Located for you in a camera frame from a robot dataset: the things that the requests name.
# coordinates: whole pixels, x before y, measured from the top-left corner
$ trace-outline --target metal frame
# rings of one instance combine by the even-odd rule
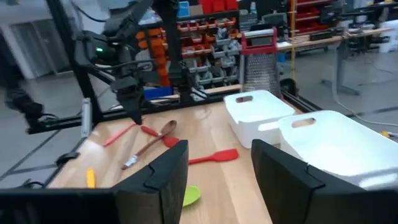
[[[337,63],[336,65],[334,65],[337,69],[336,69],[336,80],[326,80],[326,79],[322,79],[321,83],[324,84],[325,86],[328,86],[330,88],[332,88],[333,86],[333,82],[336,82],[336,89],[337,92],[342,92],[342,93],[346,93],[349,95],[354,95],[354,96],[358,96],[361,94],[361,92],[359,90],[355,90],[354,88],[348,87],[346,85],[344,85],[344,79],[345,79],[345,73],[344,73],[344,67],[345,67],[345,61],[344,61],[344,57],[347,53],[347,45],[348,45],[348,39],[343,39],[338,48],[337,48]]]
[[[107,77],[106,75],[103,75],[102,73],[93,70],[93,69],[88,69],[88,68],[83,68],[79,66],[74,59],[74,42],[73,42],[73,32],[72,32],[72,27],[71,24],[69,23],[67,14],[62,6],[62,3],[60,0],[46,0],[47,5],[49,7],[50,13],[53,16],[53,20],[55,23],[55,27],[58,30],[58,33],[60,34],[62,43],[64,45],[65,51],[67,53],[70,65],[72,70],[74,71],[75,77],[78,81],[78,84],[80,86],[81,92],[83,93],[84,98],[89,98],[91,101],[92,105],[92,118],[93,118],[93,126],[95,127],[98,123],[100,122],[105,122],[105,121],[112,121],[115,119],[121,119],[121,118],[127,118],[128,115],[124,110],[111,110],[111,111],[102,111],[100,108],[100,105],[98,103],[98,99],[95,95],[93,86],[90,82],[90,78],[88,74],[92,74],[95,77],[99,78],[100,80],[104,81],[107,84],[110,84],[113,80],[110,77]],[[229,14],[235,14],[238,13],[239,11],[233,11],[229,12]],[[195,17],[186,17],[186,18],[179,18],[178,21],[187,21],[190,19],[201,19],[201,18],[206,18],[206,17],[224,17],[226,13],[217,13],[217,14],[211,14],[211,15],[203,15],[203,16],[195,16]],[[142,114],[151,114],[151,113],[159,113],[163,111],[168,111],[168,110],[176,110],[180,108],[186,108],[186,107],[191,107],[191,106],[198,106],[198,105],[205,105],[209,103],[215,103],[223,100],[223,97],[228,94],[236,93],[239,90],[231,90],[231,91],[223,91],[219,93],[212,93],[209,94],[209,99],[208,100],[203,100],[203,101],[191,101],[191,102],[184,102],[181,103],[179,102],[178,99],[176,100],[169,100],[167,101],[166,105],[163,105],[161,107],[155,107],[155,108],[144,108],[142,111]],[[293,95],[289,95],[288,93],[284,93],[287,101],[294,106],[296,106],[298,109],[308,112],[308,111],[313,111],[313,108],[304,106],[306,105],[305,102],[300,101],[300,99],[296,98]],[[54,130],[59,130],[59,129],[65,129],[65,128],[72,128],[72,127],[77,127],[81,126],[81,117],[80,116],[71,116],[67,118],[60,118],[56,121],[53,121],[52,123],[46,123],[45,125],[41,127],[35,127],[35,128],[29,128],[27,132],[29,134],[36,134],[36,133],[42,133],[42,132],[47,132],[47,131],[54,131]]]

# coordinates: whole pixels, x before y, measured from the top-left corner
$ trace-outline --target wooden spoon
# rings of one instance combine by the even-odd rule
[[[138,158],[143,155],[143,153],[145,153],[153,144],[155,144],[157,141],[159,141],[160,139],[162,139],[166,134],[171,133],[172,131],[174,131],[175,127],[177,127],[177,122],[174,120],[169,121],[167,124],[165,124],[162,128],[162,130],[160,130],[160,135],[158,135],[154,140],[152,140],[151,142],[149,142],[148,144],[146,144],[142,149],[140,149],[134,156],[132,156],[123,166],[122,166],[122,170],[127,169],[128,167],[131,167],[132,165],[134,165]]]
[[[144,125],[141,125],[141,130],[155,137],[160,135],[160,133],[158,133],[157,131],[153,130],[152,128],[148,128],[147,126]],[[174,145],[176,145],[180,140],[176,137],[166,135],[162,138],[162,141],[165,146],[171,148]]]

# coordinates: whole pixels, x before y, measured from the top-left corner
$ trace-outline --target wooden tabletop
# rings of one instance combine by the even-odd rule
[[[178,122],[172,133],[188,139],[189,158],[236,148],[240,157],[234,161],[207,162],[189,167],[187,185],[201,190],[201,199],[184,208],[181,222],[186,223],[272,223],[262,199],[251,162],[251,153],[243,148],[228,124],[224,103],[196,106],[145,115],[144,125],[159,130],[166,122]],[[100,123],[81,145],[80,157],[69,161],[56,176],[51,188],[85,188],[86,170],[93,168],[97,187],[112,187],[161,155],[167,148],[158,142],[137,164],[122,171],[120,167],[154,137],[133,127],[112,145],[102,144],[131,124],[130,119]]]
[[[374,34],[380,34],[385,31],[392,30],[392,28],[379,28],[379,29],[374,29],[374,30],[364,30],[360,34],[354,34],[352,37],[363,37],[367,35],[374,35]],[[300,35],[295,38],[294,41],[291,41],[291,43],[294,43],[295,48],[300,48],[300,47],[311,47],[311,46],[316,46],[316,45],[325,45],[325,44],[332,44],[336,43],[339,41],[342,41],[343,39],[348,39],[350,37],[343,37],[343,36],[334,36],[332,38],[327,38],[323,40],[315,40],[315,41],[309,41],[309,35]],[[290,50],[292,46],[283,46],[283,47],[278,47],[278,50]]]

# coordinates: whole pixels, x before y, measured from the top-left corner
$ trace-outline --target workbench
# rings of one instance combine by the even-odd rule
[[[183,209],[180,223],[272,223],[254,176],[251,152],[240,145],[233,133],[224,103],[145,115],[143,125],[160,130],[172,119],[178,125],[171,135],[188,139],[190,159],[231,148],[236,148],[240,155],[229,162],[206,162],[189,167],[187,185],[198,186],[201,199]],[[112,187],[167,150],[161,141],[157,142],[137,164],[121,170],[131,156],[154,138],[135,126],[108,147],[102,146],[131,122],[131,119],[120,119],[97,125],[78,149],[80,156],[67,162],[48,187],[85,188],[88,168],[95,171],[97,187]]]

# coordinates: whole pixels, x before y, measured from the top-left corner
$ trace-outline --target metal grater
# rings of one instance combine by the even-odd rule
[[[276,31],[257,32],[255,37],[276,37]],[[241,56],[241,85],[242,91],[267,90],[273,95],[280,97],[279,69],[276,57],[276,41],[271,41],[269,45],[247,46],[247,39],[251,32],[245,32],[242,44],[243,51]]]
[[[251,26],[258,23],[257,14],[239,15],[239,30],[241,32],[249,31]]]

